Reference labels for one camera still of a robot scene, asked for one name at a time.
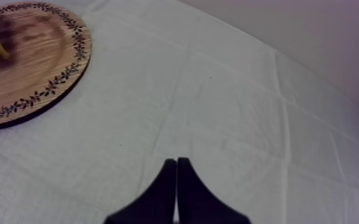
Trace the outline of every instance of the white wall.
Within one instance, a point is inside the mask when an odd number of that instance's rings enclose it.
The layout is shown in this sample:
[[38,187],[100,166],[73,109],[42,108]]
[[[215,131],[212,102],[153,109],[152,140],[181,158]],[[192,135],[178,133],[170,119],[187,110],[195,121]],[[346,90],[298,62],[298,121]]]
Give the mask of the white wall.
[[296,59],[359,104],[359,1],[182,1]]
[[0,130],[0,223],[102,223],[179,156],[253,224],[359,223],[359,108],[314,73],[177,0],[64,5],[92,59]]

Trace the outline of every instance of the white tablecloth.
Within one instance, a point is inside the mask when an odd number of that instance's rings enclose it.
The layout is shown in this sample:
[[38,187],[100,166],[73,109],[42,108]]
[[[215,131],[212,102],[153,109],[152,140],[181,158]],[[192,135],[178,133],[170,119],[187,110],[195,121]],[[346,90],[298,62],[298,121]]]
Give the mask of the white tablecloth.
[[359,108],[314,73],[176,0],[50,2],[88,24],[92,60],[0,130],[0,224],[102,223],[179,156],[254,224],[359,223]]

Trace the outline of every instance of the black object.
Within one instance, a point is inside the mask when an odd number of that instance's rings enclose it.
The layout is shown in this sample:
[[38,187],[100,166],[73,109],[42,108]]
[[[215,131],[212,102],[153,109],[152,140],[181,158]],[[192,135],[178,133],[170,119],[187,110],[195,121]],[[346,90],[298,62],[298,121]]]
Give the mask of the black object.
[[178,159],[177,195],[181,224],[250,224],[208,190],[188,158]]
[[104,224],[172,224],[177,163],[167,159],[150,187],[132,204],[109,216]]
[[216,198],[188,158],[167,159],[150,187],[104,224],[172,224],[177,186],[181,224],[250,224],[249,219]]

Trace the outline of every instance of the decorative border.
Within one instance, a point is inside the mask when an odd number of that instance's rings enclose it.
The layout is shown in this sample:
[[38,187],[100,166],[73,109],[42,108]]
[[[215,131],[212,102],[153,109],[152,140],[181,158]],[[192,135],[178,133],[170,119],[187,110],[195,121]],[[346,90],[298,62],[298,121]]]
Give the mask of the decorative border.
[[63,13],[61,9],[43,2],[22,3],[1,7],[0,14],[32,8],[39,8],[44,12],[59,16],[61,20],[64,21],[68,29],[74,32],[72,38],[74,40],[74,58],[76,59],[76,62],[71,63],[71,65],[65,67],[65,69],[60,73],[60,75],[55,76],[53,80],[49,80],[48,85],[44,87],[43,91],[35,91],[33,95],[29,96],[28,98],[21,98],[9,106],[2,106],[0,108],[0,119],[3,117],[9,117],[10,114],[16,113],[19,110],[22,111],[27,108],[32,108],[36,102],[40,102],[42,98],[45,98],[48,95],[55,95],[55,90],[58,88],[58,86],[60,84],[64,84],[73,73],[78,72],[78,68],[79,66],[81,66],[80,62],[86,59],[87,52],[85,51],[85,38],[82,34],[83,27],[78,25],[76,23],[76,20],[70,18],[68,13]]

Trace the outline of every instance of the wooden tray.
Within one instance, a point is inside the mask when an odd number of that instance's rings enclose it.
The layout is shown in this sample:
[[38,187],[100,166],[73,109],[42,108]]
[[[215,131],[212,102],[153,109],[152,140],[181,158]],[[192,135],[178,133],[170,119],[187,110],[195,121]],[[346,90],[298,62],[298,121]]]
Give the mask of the wooden tray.
[[65,96],[91,56],[91,35],[74,13],[42,2],[0,7],[0,128],[25,121]]

